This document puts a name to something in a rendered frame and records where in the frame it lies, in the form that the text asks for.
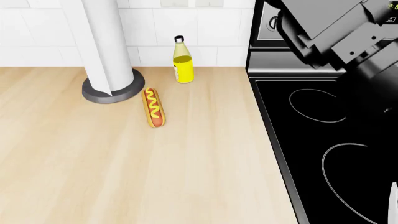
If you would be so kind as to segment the yellow liquid glass bottle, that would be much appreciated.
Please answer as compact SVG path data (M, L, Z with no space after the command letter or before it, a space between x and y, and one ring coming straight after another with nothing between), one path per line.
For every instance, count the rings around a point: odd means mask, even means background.
M175 49L173 54L173 65L176 81L179 83L190 83L194 80L192 56L184 42L184 37L174 37Z

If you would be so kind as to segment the black electric stove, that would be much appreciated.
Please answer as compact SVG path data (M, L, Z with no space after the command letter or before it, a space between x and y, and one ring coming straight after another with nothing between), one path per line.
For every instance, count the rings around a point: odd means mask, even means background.
M382 28L398 38L398 0ZM354 112L345 70L302 63L256 0L246 71L298 224L387 224L398 185L398 122Z

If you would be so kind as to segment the hot dog with mustard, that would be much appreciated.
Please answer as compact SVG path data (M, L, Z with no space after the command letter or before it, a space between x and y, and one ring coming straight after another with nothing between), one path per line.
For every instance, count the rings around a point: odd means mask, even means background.
M152 128L163 126L166 121L164 109L156 89L147 87L141 92L147 122Z

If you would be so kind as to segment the dark grey towel holder base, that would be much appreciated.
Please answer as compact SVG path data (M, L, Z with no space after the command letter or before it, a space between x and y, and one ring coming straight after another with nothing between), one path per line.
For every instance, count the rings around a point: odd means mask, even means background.
M132 68L132 72L134 75L133 82L123 89L112 91L112 95L96 91L91 86L91 83L87 78L82 84L82 95L86 100L98 104L111 104L128 100L129 98L139 94L142 89L144 89L145 85L145 80L142 74L134 68Z

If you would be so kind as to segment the white paper towel roll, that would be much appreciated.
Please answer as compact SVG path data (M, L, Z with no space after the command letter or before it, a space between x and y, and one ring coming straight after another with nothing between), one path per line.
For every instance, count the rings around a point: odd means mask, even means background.
M75 41L91 86L108 95L134 80L116 0L69 0L79 31Z

